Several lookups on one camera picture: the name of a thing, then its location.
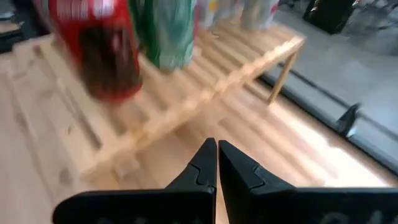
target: red bottle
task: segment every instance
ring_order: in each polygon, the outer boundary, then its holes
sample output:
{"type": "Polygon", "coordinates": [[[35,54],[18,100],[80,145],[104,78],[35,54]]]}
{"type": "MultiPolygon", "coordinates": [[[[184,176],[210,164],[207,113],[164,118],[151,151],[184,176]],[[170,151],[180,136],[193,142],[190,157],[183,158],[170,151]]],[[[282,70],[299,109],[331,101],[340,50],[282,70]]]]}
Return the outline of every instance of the red bottle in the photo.
{"type": "Polygon", "coordinates": [[[65,41],[88,91],[119,103],[142,85],[126,0],[36,0],[65,41]]]}

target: light wooden floor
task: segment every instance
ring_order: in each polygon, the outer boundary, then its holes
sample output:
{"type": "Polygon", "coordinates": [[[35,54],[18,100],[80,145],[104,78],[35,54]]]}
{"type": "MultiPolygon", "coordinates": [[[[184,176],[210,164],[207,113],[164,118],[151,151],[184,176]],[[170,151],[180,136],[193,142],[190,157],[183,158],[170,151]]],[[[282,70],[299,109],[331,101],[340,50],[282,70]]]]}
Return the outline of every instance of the light wooden floor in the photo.
{"type": "MultiPolygon", "coordinates": [[[[0,63],[0,223],[50,223],[54,206],[89,185],[67,170],[63,149],[38,155],[24,131],[0,63]]],[[[250,85],[207,108],[176,132],[137,155],[139,166],[118,170],[123,189],[165,187],[187,165],[204,139],[227,139],[266,169],[296,186],[396,186],[397,179],[281,96],[267,106],[269,92],[250,85]]],[[[227,223],[221,187],[217,222],[227,223]]]]}

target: gray floor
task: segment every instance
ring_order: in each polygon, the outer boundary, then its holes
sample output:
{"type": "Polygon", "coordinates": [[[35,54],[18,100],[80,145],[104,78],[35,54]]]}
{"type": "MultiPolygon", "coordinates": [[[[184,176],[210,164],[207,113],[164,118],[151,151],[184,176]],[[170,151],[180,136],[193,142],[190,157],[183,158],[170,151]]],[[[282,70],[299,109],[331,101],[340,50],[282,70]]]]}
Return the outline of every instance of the gray floor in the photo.
{"type": "MultiPolygon", "coordinates": [[[[296,71],[350,105],[361,102],[363,114],[398,134],[398,57],[361,49],[287,12],[279,11],[275,21],[307,36],[304,51],[294,65],[296,71]]],[[[275,68],[271,75],[276,76],[279,70],[275,68]]],[[[286,85],[333,119],[338,119],[345,111],[292,75],[286,85]]],[[[358,121],[357,134],[398,160],[398,142],[367,121],[358,121]]]]}

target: red packaging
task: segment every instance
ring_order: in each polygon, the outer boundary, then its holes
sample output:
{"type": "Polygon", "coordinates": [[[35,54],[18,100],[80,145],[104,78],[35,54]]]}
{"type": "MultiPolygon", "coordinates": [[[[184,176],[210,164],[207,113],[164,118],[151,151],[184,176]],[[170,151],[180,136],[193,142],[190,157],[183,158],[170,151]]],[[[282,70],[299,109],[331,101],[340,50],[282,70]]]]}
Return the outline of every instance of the red packaging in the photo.
{"type": "Polygon", "coordinates": [[[89,92],[120,102],[142,85],[126,0],[35,0],[47,25],[65,41],[89,92]]]}

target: wooden pallet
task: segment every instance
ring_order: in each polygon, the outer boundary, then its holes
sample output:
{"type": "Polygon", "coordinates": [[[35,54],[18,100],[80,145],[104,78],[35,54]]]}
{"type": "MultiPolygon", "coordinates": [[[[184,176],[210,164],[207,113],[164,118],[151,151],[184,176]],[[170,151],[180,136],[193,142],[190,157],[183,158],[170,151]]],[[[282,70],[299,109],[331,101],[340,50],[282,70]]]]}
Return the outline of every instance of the wooden pallet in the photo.
{"type": "Polygon", "coordinates": [[[206,105],[288,59],[274,100],[304,39],[282,26],[250,34],[221,21],[195,40],[191,64],[164,73],[143,55],[142,90],[117,108],[93,100],[52,35],[14,47],[10,75],[26,125],[36,143],[55,132],[78,175],[104,177],[118,161],[191,119],[206,105]]]}

